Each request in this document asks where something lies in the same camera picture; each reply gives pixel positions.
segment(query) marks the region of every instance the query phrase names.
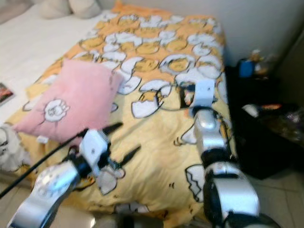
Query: tile floor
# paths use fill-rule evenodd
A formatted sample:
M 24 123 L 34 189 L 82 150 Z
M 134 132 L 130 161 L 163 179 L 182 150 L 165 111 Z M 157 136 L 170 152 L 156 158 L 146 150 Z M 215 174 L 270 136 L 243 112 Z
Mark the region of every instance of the tile floor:
M 266 180 L 248 178 L 259 195 L 262 213 L 283 228 L 304 227 L 304 175 L 284 171 Z M 6 183 L 0 183 L 0 191 L 6 186 Z M 29 189 L 14 188 L 0 200 L 0 227 L 6 226 L 29 193 Z

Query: black cable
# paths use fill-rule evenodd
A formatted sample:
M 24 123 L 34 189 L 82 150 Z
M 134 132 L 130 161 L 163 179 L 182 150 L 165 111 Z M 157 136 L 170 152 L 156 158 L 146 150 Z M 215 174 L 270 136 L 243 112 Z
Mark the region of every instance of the black cable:
M 31 172 L 33 172 L 34 169 L 36 169 L 39 165 L 41 165 L 46 159 L 48 159 L 50 156 L 52 156 L 54 153 L 68 145 L 71 141 L 73 141 L 77 137 L 84 137 L 84 135 L 87 132 L 87 128 L 83 131 L 79 132 L 77 135 L 73 136 L 72 138 L 68 139 L 61 145 L 59 145 L 57 148 L 53 149 L 50 153 L 48 153 L 46 156 L 44 156 L 42 159 L 40 159 L 37 163 L 35 163 L 31 168 L 29 168 L 24 174 L 22 174 L 18 179 L 16 179 L 11 185 L 9 185 L 3 192 L 0 193 L 0 199 L 2 199 L 9 191 L 11 191 L 14 187 L 16 187 L 23 179 L 26 178 Z

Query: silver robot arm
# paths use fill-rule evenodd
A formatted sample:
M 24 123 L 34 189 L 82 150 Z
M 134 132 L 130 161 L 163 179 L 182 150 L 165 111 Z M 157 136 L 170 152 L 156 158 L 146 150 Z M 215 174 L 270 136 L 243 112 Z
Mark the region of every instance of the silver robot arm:
M 205 168 L 206 217 L 214 227 L 233 228 L 237 224 L 237 227 L 245 228 L 260 224 L 258 196 L 246 176 L 232 162 L 216 112 L 204 107 L 194 108 L 194 111 L 194 133 Z
M 61 202 L 73 191 L 81 178 L 95 177 L 110 159 L 110 141 L 103 131 L 88 130 L 79 148 L 80 156 L 45 169 L 38 176 L 33 191 L 18 208 L 7 228 L 48 228 Z

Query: magazine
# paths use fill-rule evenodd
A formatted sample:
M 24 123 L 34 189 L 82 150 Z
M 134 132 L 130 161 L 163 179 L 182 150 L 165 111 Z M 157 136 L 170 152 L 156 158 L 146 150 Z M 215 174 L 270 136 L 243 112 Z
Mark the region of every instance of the magazine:
M 0 106 L 13 98 L 14 93 L 0 82 Z

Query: bed sheet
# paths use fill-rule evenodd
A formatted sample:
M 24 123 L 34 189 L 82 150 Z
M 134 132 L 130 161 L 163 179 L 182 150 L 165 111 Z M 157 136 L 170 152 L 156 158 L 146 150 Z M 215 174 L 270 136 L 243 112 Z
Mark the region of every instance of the bed sheet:
M 34 5 L 24 14 L 0 25 L 0 82 L 16 95 L 0 107 L 0 123 L 26 103 L 25 88 L 102 17 L 83 20 L 68 16 L 46 20 L 40 17 L 38 10 L 38 5 Z
M 88 210 L 144 213 L 163 219 L 166 228 L 191 220 L 203 213 L 204 169 L 188 113 L 194 96 L 189 88 L 197 81 L 214 79 L 212 107 L 224 117 L 221 125 L 230 128 L 223 47 L 223 32 L 212 17 L 183 17 L 118 2 L 27 88 L 29 101 L 2 127 L 14 144 L 21 145 L 10 166 L 22 173 L 26 165 L 58 146 L 54 141 L 43 145 L 34 136 L 17 135 L 10 124 L 35 109 L 39 96 L 59 76 L 63 59 L 97 62 L 124 77 L 110 120 L 124 124 L 111 136 L 112 159 L 119 162 L 136 145 L 142 148 L 119 171 L 106 166 L 96 180 L 82 180 L 65 203 Z M 62 149 L 35 174 L 60 162 L 67 153 L 68 148 Z

